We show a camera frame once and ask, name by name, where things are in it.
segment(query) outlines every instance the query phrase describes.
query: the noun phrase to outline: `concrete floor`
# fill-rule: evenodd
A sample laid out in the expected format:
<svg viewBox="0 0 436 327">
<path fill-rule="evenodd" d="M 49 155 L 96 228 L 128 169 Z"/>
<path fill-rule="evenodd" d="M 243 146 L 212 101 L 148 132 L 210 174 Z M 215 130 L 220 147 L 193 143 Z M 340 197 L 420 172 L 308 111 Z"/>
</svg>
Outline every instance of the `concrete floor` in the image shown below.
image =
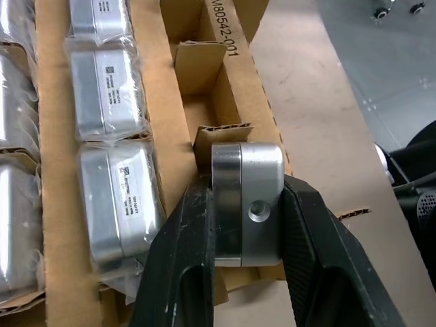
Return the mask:
<svg viewBox="0 0 436 327">
<path fill-rule="evenodd" d="M 384 176 L 315 0 L 270 0 L 251 50 L 294 175 L 342 213 L 408 326 L 434 326 L 436 295 Z M 295 326 L 285 282 L 262 281 L 215 308 L 215 325 Z"/>
</svg>

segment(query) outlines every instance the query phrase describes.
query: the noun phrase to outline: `shiny metal surface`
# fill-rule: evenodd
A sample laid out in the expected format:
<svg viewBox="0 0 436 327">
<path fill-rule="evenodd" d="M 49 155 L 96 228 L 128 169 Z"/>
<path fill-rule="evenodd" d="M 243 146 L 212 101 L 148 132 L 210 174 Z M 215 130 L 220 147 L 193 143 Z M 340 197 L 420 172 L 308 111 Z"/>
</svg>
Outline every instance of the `shiny metal surface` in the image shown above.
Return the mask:
<svg viewBox="0 0 436 327">
<path fill-rule="evenodd" d="M 21 45 L 36 62 L 34 19 L 28 1 L 0 0 L 0 42 Z"/>
<path fill-rule="evenodd" d="M 140 74 L 125 50 L 72 52 L 80 140 L 121 139 L 144 130 Z"/>
<path fill-rule="evenodd" d="M 283 153 L 276 144 L 241 143 L 243 266 L 281 261 L 278 201 L 284 188 Z"/>
<path fill-rule="evenodd" d="M 124 0 L 69 0 L 74 37 L 105 41 L 131 34 Z"/>
<path fill-rule="evenodd" d="M 23 148 L 40 159 L 37 104 L 29 80 L 0 53 L 0 147 Z"/>
<path fill-rule="evenodd" d="M 213 212 L 217 224 L 216 266 L 241 265 L 240 170 L 241 153 L 238 143 L 212 145 Z"/>
<path fill-rule="evenodd" d="M 284 174 L 283 154 L 276 144 L 212 146 L 216 266 L 271 266 L 281 261 L 277 205 Z"/>
<path fill-rule="evenodd" d="M 0 303 L 37 289 L 42 213 L 35 177 L 0 155 Z"/>
<path fill-rule="evenodd" d="M 102 265 L 148 251 L 164 222 L 149 144 L 84 146 L 79 164 L 94 261 Z"/>
</svg>

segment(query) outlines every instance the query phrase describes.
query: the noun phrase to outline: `cardboard tray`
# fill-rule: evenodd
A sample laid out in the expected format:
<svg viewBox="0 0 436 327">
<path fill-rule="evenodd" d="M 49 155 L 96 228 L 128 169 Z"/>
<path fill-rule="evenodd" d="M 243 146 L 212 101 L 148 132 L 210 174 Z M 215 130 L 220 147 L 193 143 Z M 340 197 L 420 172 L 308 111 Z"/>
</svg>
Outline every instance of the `cardboard tray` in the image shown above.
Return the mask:
<svg viewBox="0 0 436 327">
<path fill-rule="evenodd" d="M 30 301 L 21 305 L 32 309 L 0 317 L 0 325 L 119 326 L 131 307 L 120 294 L 100 288 L 89 263 L 63 47 L 68 0 L 36 0 L 35 6 L 46 314 Z M 275 142 L 282 148 L 283 143 L 232 0 L 130 0 L 130 8 L 169 215 L 187 184 L 209 169 L 213 142 Z M 285 162 L 291 174 L 287 154 Z M 283 269 L 218 268 L 216 275 L 219 304 L 228 292 L 261 278 L 283 278 Z"/>
</svg>

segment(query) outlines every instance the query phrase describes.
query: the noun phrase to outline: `black machine part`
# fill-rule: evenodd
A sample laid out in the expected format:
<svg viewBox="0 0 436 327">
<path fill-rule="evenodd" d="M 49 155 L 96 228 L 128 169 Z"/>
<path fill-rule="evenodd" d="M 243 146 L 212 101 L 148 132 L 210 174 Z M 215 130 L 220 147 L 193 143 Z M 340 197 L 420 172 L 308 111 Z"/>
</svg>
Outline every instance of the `black machine part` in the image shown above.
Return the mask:
<svg viewBox="0 0 436 327">
<path fill-rule="evenodd" d="M 190 185 L 151 245 L 130 327 L 213 326 L 209 178 Z M 281 249 L 296 325 L 405 326 L 356 238 L 307 183 L 285 176 Z"/>
</svg>

